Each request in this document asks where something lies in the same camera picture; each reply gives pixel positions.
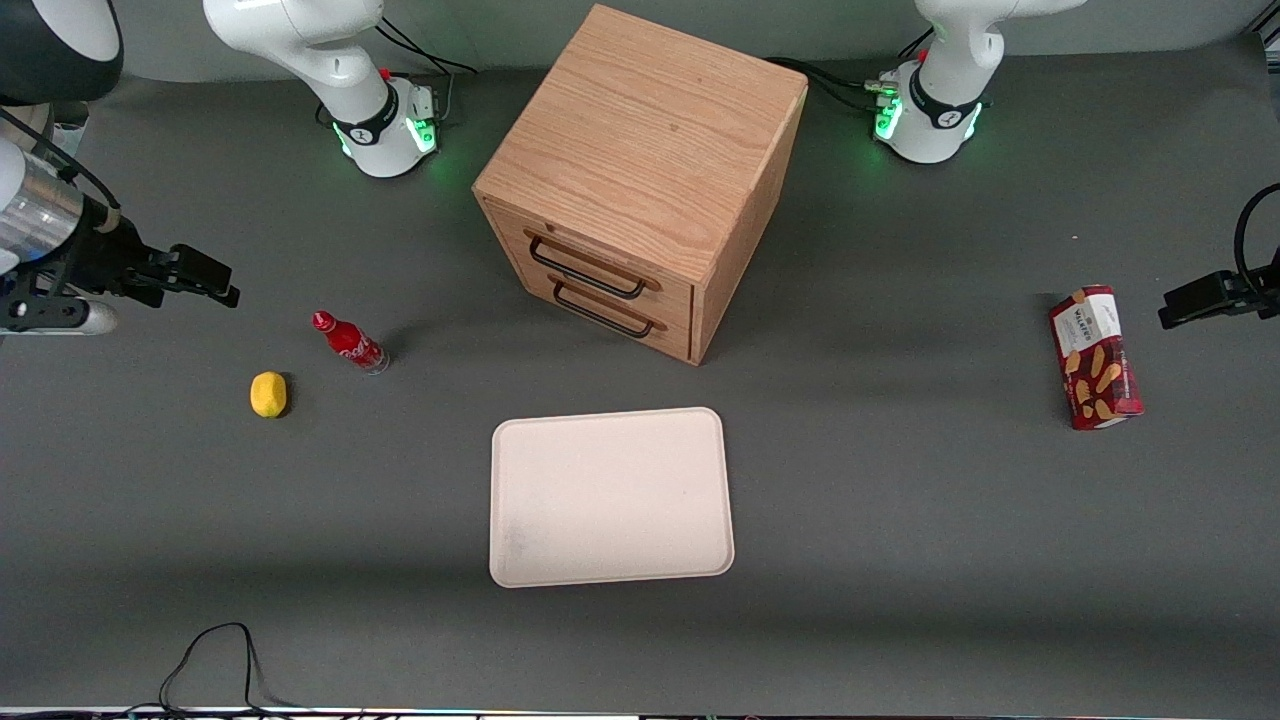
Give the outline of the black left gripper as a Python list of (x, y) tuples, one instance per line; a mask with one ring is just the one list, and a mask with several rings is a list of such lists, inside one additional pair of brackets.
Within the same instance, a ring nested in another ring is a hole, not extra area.
[(1260, 319), (1279, 316), (1279, 263), (1258, 268), (1236, 264), (1234, 272), (1219, 270), (1170, 290), (1158, 310), (1160, 324), (1171, 331), (1190, 322), (1243, 314), (1243, 300)]

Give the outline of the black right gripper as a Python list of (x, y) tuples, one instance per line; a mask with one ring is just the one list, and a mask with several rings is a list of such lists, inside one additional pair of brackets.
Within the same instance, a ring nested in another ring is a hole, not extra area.
[(84, 215), (64, 243), (61, 284), (92, 295), (133, 299), (148, 307), (163, 306), (166, 293), (193, 293), (224, 307), (238, 307), (241, 291), (230, 284), (232, 269), (189, 245), (174, 246), (173, 281), (155, 263), (157, 250), (147, 246), (134, 224), (122, 218), (101, 232), (100, 218)]

